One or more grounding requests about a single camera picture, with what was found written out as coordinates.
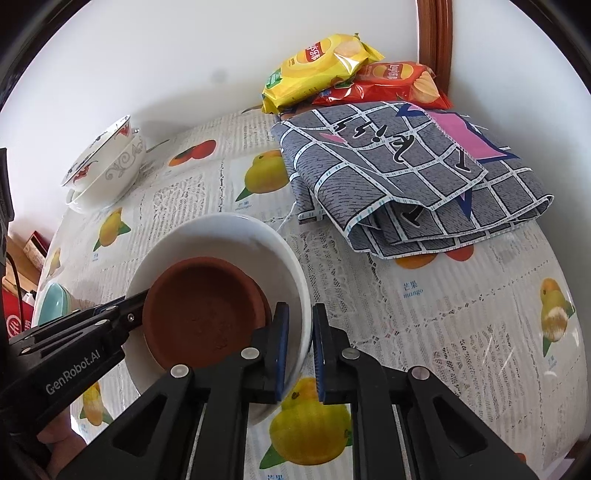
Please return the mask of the person's left hand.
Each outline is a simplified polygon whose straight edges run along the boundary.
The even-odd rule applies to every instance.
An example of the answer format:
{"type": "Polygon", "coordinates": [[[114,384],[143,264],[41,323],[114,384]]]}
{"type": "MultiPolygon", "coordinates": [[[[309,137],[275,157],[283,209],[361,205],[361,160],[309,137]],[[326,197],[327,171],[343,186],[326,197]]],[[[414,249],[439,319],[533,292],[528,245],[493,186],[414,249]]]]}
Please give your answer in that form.
{"type": "Polygon", "coordinates": [[[37,439],[51,451],[47,466],[40,470],[41,479],[56,479],[60,471],[86,446],[84,439],[71,427],[68,408],[54,418],[37,435],[37,439]]]}

